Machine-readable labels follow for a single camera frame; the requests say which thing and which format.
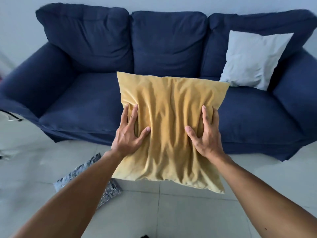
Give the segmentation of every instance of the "wall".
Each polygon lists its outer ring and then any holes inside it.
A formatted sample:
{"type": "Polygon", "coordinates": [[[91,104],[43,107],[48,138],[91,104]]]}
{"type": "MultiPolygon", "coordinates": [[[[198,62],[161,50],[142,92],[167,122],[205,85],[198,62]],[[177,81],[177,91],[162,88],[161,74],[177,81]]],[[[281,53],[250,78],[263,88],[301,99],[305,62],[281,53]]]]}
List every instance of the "wall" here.
{"type": "MultiPolygon", "coordinates": [[[[9,64],[19,65],[47,41],[35,10],[51,2],[117,6],[129,12],[201,11],[210,15],[214,12],[251,14],[305,8],[317,14],[317,0],[0,0],[0,70],[8,73],[12,69],[9,64]]],[[[317,57],[317,31],[305,48],[317,57]]]]}

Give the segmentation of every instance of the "person's left hand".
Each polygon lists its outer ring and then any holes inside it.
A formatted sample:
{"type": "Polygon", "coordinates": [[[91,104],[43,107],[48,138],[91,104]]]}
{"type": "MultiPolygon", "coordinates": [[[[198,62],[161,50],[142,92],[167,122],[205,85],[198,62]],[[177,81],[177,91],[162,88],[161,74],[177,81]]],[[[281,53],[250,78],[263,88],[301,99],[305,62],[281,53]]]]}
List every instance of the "person's left hand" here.
{"type": "Polygon", "coordinates": [[[128,120],[128,105],[123,109],[121,115],[121,123],[117,129],[116,137],[111,145],[111,149],[115,152],[118,152],[122,158],[127,155],[133,154],[140,148],[144,138],[150,133],[151,127],[146,127],[142,132],[140,137],[134,135],[134,125],[138,117],[138,105],[136,104],[133,107],[132,115],[130,117],[129,123],[128,120]]]}

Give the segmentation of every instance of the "yellow pillow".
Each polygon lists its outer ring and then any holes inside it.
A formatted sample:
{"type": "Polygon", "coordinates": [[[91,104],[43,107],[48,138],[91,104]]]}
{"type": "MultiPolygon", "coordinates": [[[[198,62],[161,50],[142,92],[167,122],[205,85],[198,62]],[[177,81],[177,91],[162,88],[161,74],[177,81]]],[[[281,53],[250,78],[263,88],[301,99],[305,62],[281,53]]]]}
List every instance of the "yellow pillow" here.
{"type": "Polygon", "coordinates": [[[123,106],[129,116],[139,105],[135,134],[146,126],[151,134],[140,149],[123,159],[113,174],[124,180],[173,180],[195,188],[223,193],[218,171],[194,148],[184,127],[201,137],[204,130],[202,106],[212,117],[212,107],[222,103],[228,83],[195,78],[142,76],[117,72],[123,106]]]}

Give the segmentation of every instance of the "hand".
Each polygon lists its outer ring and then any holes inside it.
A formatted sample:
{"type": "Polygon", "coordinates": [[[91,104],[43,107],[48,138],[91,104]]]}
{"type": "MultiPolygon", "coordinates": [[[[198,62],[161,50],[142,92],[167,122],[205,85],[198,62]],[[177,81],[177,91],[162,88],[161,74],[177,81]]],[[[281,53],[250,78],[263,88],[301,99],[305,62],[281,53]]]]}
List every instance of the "hand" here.
{"type": "Polygon", "coordinates": [[[222,148],[221,135],[219,133],[218,111],[213,108],[212,124],[209,124],[206,106],[203,106],[203,123],[204,133],[201,138],[196,136],[195,131],[190,126],[185,127],[185,131],[192,140],[197,151],[211,162],[215,161],[217,158],[230,159],[222,148]]]}
{"type": "Polygon", "coordinates": [[[111,145],[111,149],[118,152],[122,158],[133,154],[140,148],[144,138],[150,133],[151,127],[146,127],[140,137],[134,135],[134,125],[138,117],[138,105],[135,105],[132,110],[132,115],[129,123],[128,120],[128,105],[123,109],[121,115],[121,123],[116,132],[116,137],[111,145]]]}

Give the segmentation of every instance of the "navy blue couch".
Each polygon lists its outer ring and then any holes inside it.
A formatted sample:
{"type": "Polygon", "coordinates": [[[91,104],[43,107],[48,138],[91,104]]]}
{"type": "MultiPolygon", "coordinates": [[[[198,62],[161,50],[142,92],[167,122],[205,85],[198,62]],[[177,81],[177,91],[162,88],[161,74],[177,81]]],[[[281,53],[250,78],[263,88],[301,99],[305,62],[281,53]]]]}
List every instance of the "navy blue couch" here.
{"type": "Polygon", "coordinates": [[[219,109],[228,154],[292,157],[317,140],[317,61],[303,49],[308,10],[236,15],[48,4],[36,11],[48,43],[0,85],[0,109],[50,138],[111,145],[122,105],[116,71],[219,81],[229,31],[294,33],[268,91],[230,87],[219,109]]]}

